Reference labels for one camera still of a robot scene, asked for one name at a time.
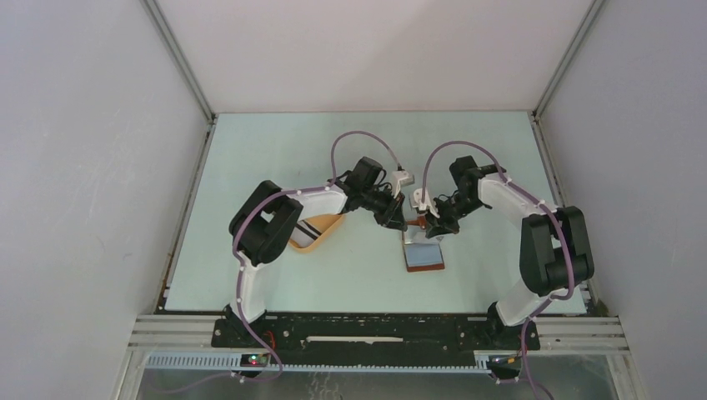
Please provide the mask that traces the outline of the brown leather card holder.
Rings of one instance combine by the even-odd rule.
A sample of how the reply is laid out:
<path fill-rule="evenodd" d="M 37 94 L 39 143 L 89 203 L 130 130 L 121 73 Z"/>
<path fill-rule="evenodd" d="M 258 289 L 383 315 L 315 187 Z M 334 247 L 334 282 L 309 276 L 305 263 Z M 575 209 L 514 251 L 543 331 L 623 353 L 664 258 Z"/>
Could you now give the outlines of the brown leather card holder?
<path fill-rule="evenodd" d="M 408 220 L 402 233 L 405 268 L 408 273 L 442 271 L 445 269 L 440 239 L 426 238 L 419 219 Z"/>

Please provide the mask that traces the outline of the white striped credit cards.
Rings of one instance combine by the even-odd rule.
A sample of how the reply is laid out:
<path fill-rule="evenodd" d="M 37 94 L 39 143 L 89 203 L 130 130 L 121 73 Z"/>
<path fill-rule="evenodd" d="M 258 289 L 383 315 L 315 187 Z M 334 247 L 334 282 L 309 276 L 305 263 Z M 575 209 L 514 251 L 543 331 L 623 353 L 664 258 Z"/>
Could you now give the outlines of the white striped credit cards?
<path fill-rule="evenodd" d="M 306 220 L 299 221 L 290 237 L 293 245 L 297 248 L 307 248 L 311 246 L 321 236 L 321 232 Z"/>

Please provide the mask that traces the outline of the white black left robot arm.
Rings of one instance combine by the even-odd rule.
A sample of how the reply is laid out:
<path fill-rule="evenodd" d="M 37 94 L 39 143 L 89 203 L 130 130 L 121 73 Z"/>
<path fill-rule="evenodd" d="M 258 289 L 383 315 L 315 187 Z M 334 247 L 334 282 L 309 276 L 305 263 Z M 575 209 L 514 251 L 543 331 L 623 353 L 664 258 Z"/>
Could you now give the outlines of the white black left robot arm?
<path fill-rule="evenodd" d="M 380 181 L 386 174 L 379 162 L 362 157 L 352 170 L 334 175 L 323 186 L 285 190 L 265 180 L 255 188 L 228 226 L 239 263 L 230 303 L 238 316 L 231 329 L 236 341 L 249 348 L 262 340 L 263 324 L 258 318 L 266 312 L 268 292 L 264 269 L 280 257 L 298 225 L 362 208 L 373 214 L 379 226 L 406 230 L 402 189 L 414 183 L 414 175 L 398 167 L 387 182 Z"/>

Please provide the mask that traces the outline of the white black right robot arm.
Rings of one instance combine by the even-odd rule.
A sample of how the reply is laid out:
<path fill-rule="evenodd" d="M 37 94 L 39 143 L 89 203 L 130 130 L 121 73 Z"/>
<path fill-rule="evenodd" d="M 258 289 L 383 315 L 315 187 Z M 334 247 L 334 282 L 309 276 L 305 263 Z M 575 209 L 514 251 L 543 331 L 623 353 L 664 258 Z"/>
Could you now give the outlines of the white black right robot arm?
<path fill-rule="evenodd" d="M 504 215 L 520 231 L 520 279 L 489 312 L 484 335 L 495 348 L 506 348 L 518 325 L 553 301 L 574 295 L 578 284 L 594 276 L 594 260 L 584 214 L 577 207 L 558 207 L 513 183 L 502 167 L 479 166 L 459 157 L 449 167 L 456 186 L 450 195 L 432 197 L 427 188 L 414 191 L 411 205 L 423 217 L 428 239 L 456 234 L 459 222 L 487 208 Z"/>

